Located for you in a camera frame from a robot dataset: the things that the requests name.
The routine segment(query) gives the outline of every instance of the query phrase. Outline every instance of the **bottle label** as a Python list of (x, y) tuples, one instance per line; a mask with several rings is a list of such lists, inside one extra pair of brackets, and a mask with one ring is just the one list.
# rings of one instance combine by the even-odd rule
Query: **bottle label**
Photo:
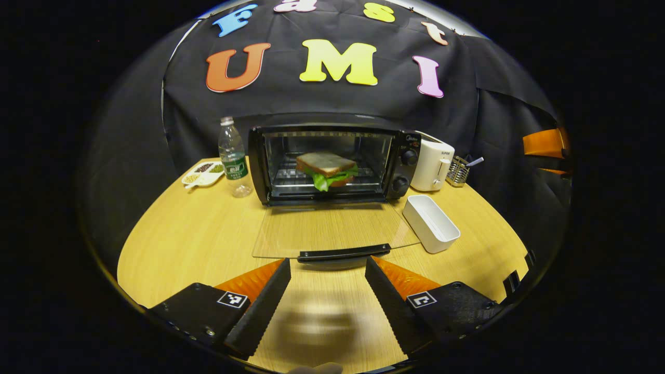
[(235, 161), (222, 162), (226, 177), (230, 180), (240, 179), (247, 175), (247, 165), (245, 158), (239, 158)]

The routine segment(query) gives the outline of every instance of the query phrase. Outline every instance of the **lettuce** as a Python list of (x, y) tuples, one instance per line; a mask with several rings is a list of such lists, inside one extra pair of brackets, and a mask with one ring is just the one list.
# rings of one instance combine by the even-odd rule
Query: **lettuce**
[(309, 175), (314, 180), (314, 187), (323, 192), (328, 192), (328, 187), (330, 187), (333, 182), (347, 179), (350, 176), (358, 176), (358, 164), (355, 164), (351, 169), (339, 172), (330, 178), (326, 178), (323, 174), (315, 173), (306, 166), (304, 169), (305, 174)]

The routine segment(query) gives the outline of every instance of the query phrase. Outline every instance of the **blue letter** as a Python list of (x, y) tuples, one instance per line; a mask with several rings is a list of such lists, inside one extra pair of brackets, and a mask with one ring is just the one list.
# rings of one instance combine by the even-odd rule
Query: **blue letter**
[(231, 14), (225, 15), (224, 17), (213, 22), (213, 25), (217, 25), (221, 29), (219, 37), (228, 35), (229, 33), (232, 33), (241, 28), (242, 26), (248, 24), (248, 21), (246, 20), (251, 17), (250, 9), (254, 9), (256, 7), (258, 7), (258, 5), (250, 4), (242, 9), (236, 10)]

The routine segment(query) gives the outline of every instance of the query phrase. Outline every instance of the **bottle cap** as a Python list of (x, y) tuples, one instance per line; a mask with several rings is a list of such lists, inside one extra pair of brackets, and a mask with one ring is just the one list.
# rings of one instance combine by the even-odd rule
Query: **bottle cap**
[(222, 117), (221, 120), (219, 120), (220, 126), (228, 126), (230, 124), (233, 124), (233, 117)]

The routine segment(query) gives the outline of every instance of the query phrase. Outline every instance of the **water bottle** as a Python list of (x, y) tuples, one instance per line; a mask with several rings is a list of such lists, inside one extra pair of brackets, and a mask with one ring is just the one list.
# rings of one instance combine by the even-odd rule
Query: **water bottle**
[(238, 130), (233, 125), (233, 118), (223, 117), (219, 124), (219, 158), (224, 165), (226, 178), (231, 186), (231, 194), (236, 198), (251, 193), (251, 178), (249, 177), (247, 163), (245, 162), (245, 146)]

